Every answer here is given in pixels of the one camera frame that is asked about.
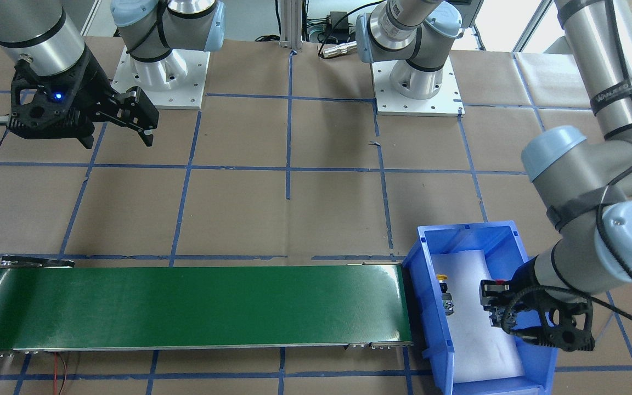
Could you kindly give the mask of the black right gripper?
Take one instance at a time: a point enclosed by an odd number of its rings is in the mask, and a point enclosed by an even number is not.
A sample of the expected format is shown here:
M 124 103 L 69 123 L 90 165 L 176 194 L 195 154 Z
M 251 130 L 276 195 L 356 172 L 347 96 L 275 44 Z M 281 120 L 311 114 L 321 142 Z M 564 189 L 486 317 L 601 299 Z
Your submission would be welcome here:
M 81 61 L 86 60 L 83 79 L 75 95 L 74 106 L 91 122 L 112 122 L 119 127 L 136 131 L 146 147 L 153 146 L 154 131 L 160 113 L 140 87 L 131 87 L 124 93 L 117 92 L 98 63 L 90 48 L 85 47 Z M 77 140 L 85 149 L 94 145 L 94 129 L 77 132 Z

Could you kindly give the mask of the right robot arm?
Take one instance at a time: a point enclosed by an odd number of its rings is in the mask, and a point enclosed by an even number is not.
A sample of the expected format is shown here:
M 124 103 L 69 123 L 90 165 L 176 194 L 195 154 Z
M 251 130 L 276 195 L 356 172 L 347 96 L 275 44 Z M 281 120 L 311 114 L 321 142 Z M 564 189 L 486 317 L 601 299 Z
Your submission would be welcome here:
M 96 122 L 136 131 L 153 144 L 160 113 L 147 92 L 188 75 L 180 50 L 217 52 L 225 37 L 221 1 L 113 1 L 135 82 L 118 92 L 58 1 L 0 1 L 0 47 L 15 63 L 5 127 L 25 139 L 74 138 L 93 147 Z

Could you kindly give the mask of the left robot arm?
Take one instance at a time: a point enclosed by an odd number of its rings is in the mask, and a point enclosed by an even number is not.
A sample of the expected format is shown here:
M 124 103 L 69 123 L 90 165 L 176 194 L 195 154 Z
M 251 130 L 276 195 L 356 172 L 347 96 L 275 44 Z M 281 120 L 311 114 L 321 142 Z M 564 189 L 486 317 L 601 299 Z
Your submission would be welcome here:
M 556 127 L 522 151 L 560 240 L 517 270 L 510 305 L 529 294 L 559 304 L 632 283 L 632 13 L 625 1 L 557 1 L 604 140 Z

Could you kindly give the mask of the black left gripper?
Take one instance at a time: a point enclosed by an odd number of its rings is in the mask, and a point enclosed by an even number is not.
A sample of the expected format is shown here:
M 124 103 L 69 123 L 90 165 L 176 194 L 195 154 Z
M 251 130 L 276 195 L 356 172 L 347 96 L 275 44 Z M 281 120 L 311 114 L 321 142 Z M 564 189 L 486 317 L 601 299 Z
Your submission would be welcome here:
M 539 285 L 535 273 L 536 260 L 532 258 L 517 268 L 510 280 L 481 280 L 479 300 L 485 312 L 489 313 L 491 326 L 501 328 L 503 314 L 508 312 L 506 323 L 507 329 L 511 330 L 516 325 L 517 313 L 537 312 L 538 303 L 532 291 L 520 297 L 517 302 L 512 302 L 522 290 Z

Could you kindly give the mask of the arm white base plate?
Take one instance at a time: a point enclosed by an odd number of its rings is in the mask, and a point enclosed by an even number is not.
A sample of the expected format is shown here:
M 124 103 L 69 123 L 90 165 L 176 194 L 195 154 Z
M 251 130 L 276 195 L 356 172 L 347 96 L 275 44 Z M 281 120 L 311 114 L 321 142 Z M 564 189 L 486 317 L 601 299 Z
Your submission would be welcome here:
M 465 114 L 452 61 L 441 69 L 423 72 L 405 60 L 371 64 L 379 114 L 457 117 Z
M 140 87 L 158 109 L 200 110 L 210 55 L 174 49 L 165 59 L 144 63 L 123 53 L 112 86 L 121 93 Z

